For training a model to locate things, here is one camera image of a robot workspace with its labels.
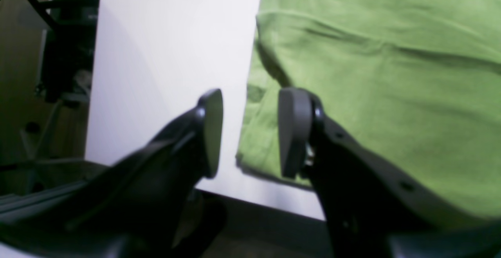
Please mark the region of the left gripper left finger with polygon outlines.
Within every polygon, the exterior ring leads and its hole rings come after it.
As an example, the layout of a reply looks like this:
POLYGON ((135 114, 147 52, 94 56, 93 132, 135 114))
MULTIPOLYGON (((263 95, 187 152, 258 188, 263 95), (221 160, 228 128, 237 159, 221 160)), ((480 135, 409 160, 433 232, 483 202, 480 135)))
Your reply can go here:
POLYGON ((1 243, 40 258, 178 258, 184 205, 218 172, 223 95, 218 88, 144 147, 45 211, 1 224, 1 243))

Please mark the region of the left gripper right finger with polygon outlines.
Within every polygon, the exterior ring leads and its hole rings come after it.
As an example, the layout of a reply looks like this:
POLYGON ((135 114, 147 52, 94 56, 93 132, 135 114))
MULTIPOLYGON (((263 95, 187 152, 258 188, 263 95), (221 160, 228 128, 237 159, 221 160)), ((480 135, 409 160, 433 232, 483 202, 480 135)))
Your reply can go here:
POLYGON ((467 214, 359 144, 310 91, 278 94, 281 175, 310 181, 336 258, 499 258, 500 221, 467 214))

